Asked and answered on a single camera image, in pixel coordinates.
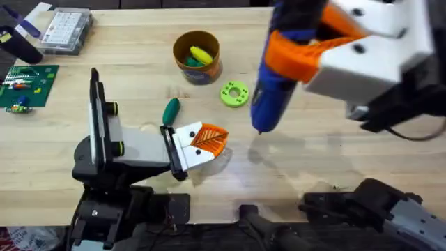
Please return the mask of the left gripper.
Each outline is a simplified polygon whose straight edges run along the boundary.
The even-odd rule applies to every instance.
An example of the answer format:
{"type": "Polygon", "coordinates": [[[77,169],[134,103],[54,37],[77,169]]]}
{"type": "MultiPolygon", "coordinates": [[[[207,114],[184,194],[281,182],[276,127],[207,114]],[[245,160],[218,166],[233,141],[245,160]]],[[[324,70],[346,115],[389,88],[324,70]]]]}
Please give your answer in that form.
{"type": "Polygon", "coordinates": [[[223,152],[228,134],[202,122],[175,129],[183,154],[181,167],[169,127],[151,134],[123,127],[118,117],[110,118],[107,125],[91,117],[89,129],[90,135],[75,150],[72,177],[81,182],[139,182],[164,172],[184,181],[189,169],[223,152]]]}

